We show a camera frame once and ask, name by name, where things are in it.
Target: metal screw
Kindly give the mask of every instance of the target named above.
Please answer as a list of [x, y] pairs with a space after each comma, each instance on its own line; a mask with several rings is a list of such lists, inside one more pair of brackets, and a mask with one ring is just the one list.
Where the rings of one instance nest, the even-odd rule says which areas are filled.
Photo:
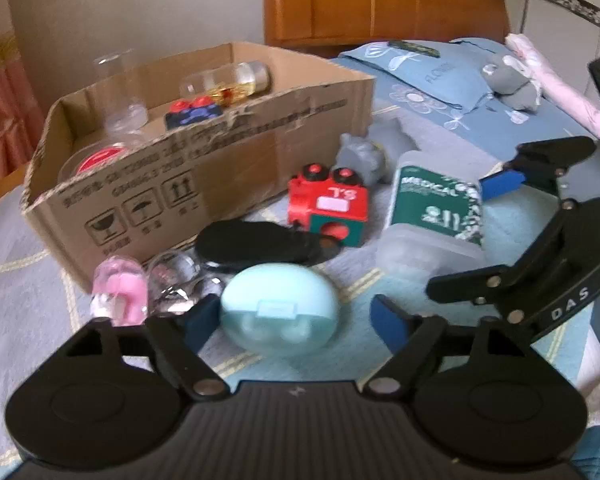
[[193, 391], [205, 397], [223, 394], [225, 385], [218, 379], [202, 379], [193, 385]]
[[400, 383], [391, 377], [378, 377], [369, 382], [369, 389], [378, 395], [391, 395], [400, 389]]
[[502, 283], [502, 278], [500, 276], [491, 276], [487, 280], [487, 286], [489, 288], [496, 288], [496, 287], [500, 286], [501, 283]]
[[507, 321], [509, 321], [512, 325], [517, 325], [518, 323], [522, 322], [523, 319], [525, 319], [525, 313], [521, 310], [512, 310], [507, 316]]

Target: bed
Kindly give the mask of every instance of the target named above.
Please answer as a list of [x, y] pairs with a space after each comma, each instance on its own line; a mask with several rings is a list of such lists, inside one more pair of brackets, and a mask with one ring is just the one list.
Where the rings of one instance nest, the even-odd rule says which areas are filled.
[[[502, 42], [508, 31], [504, 0], [265, 0], [267, 43], [325, 56], [390, 38], [448, 41], [479, 37]], [[516, 124], [499, 104], [458, 112], [420, 89], [352, 57], [336, 62], [377, 77], [374, 120], [398, 119], [423, 150], [462, 153], [477, 174], [486, 174], [538, 131], [548, 136], [583, 133], [560, 110], [544, 108], [544, 119]], [[508, 134], [502, 140], [501, 133]], [[19, 215], [18, 176], [2, 183], [0, 195], [0, 479], [17, 466], [18, 454], [2, 423], [2, 410], [13, 389], [62, 341], [89, 318], [90, 298], [44, 250]], [[385, 276], [374, 264], [375, 240], [384, 221], [388, 189], [373, 195], [365, 245], [347, 249], [319, 267], [340, 289], [343, 311], [336, 338], [324, 351], [288, 360], [264, 359], [231, 344], [217, 332], [202, 357], [232, 386], [242, 379], [364, 381], [389, 357], [368, 323], [368, 306], [377, 293], [389, 294], [409, 312], [441, 314], [454, 323], [475, 324], [494, 314], [490, 307], [436, 305], [422, 284], [405, 285]], [[555, 201], [521, 189], [495, 201], [486, 211], [493, 261], [515, 260], [538, 234]], [[284, 222], [286, 198], [254, 212], [251, 219]], [[600, 352], [590, 330], [590, 308], [536, 344], [536, 349], [581, 388], [600, 376]]]

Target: headboard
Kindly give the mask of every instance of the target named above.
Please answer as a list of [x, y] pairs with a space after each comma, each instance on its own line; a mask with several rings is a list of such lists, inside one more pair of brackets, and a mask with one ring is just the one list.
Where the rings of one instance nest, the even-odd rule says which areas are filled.
[[266, 43], [298, 50], [409, 38], [503, 42], [509, 31], [504, 0], [264, 0], [264, 6]]

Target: cardboard box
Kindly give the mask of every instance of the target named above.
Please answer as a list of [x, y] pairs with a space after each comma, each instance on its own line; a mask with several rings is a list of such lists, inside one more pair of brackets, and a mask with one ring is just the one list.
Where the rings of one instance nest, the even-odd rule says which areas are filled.
[[[163, 115], [183, 76], [229, 62], [260, 60], [271, 92], [170, 132]], [[232, 43], [138, 67], [153, 140], [57, 185], [72, 153], [102, 138], [97, 84], [61, 98], [46, 118], [27, 170], [21, 210], [52, 255], [86, 291], [111, 254], [145, 262], [286, 189], [304, 164], [333, 164], [339, 135], [364, 135], [374, 80], [327, 60]], [[136, 203], [149, 203], [134, 212]]]

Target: gray plush toy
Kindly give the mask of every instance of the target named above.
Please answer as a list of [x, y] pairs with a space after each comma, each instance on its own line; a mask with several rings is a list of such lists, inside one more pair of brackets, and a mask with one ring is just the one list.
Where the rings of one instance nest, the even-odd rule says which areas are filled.
[[378, 121], [369, 126], [366, 137], [340, 136], [340, 151], [334, 168], [349, 168], [359, 174], [365, 186], [394, 178], [398, 158], [417, 150], [418, 145], [402, 131], [400, 121]]
[[491, 55], [482, 76], [507, 106], [528, 112], [538, 110], [542, 96], [540, 83], [532, 79], [531, 70], [515, 56]]

